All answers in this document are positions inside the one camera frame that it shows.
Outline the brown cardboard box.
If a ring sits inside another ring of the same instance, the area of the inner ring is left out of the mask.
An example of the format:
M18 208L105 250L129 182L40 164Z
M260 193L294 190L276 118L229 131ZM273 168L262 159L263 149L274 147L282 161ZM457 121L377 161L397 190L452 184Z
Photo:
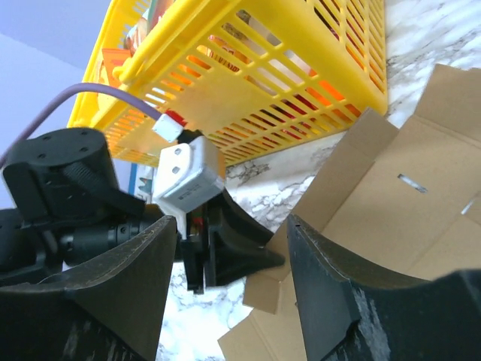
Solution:
M401 128L366 111L290 215L403 275L432 281L461 270L480 272L479 69L436 65ZM219 340L227 360L309 360L288 217L270 247L289 262L247 279L244 301L251 313Z

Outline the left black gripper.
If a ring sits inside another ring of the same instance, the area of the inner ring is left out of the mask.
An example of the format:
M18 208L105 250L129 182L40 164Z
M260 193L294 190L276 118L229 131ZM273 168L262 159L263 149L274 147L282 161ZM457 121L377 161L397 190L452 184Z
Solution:
M285 264L283 255L267 249L273 232L244 211L227 190L188 213L185 226L174 218L168 222L159 261L166 272L176 262L184 264L187 290L194 293Z

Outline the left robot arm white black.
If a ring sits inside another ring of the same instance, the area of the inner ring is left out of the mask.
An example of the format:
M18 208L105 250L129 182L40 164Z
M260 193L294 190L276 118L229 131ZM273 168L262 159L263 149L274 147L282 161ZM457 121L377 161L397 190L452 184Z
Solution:
M119 188L105 136L60 129L16 143L1 160L15 202L1 212L1 283L37 283L139 235L164 216L177 224L174 261L187 287L226 286L282 266L268 249L271 231L225 188L221 153L201 133L188 132L164 149L145 202Z

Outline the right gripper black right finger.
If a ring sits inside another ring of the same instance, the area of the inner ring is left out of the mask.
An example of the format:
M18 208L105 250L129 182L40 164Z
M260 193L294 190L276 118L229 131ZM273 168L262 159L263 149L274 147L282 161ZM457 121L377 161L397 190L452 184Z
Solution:
M480 272L425 281L377 265L287 219L309 360L478 360Z

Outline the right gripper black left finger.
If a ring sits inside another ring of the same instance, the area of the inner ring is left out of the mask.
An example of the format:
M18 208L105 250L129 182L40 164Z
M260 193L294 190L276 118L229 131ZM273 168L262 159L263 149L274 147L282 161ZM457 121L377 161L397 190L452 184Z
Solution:
M177 242L164 216L39 284L1 288L3 360L154 360Z

